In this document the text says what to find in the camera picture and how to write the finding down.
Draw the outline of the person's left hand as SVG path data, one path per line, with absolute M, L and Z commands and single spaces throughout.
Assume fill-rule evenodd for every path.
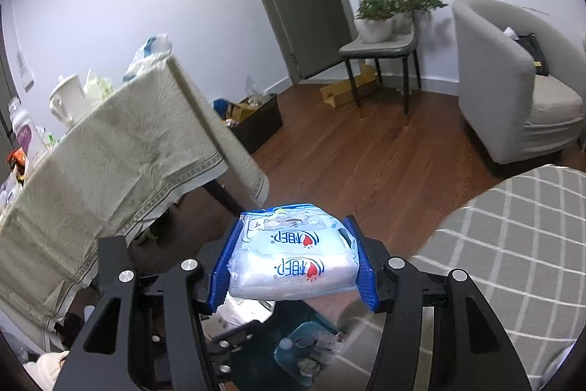
M 44 353 L 36 361 L 25 363 L 24 368 L 43 391 L 53 391 L 67 355 L 67 351 Z

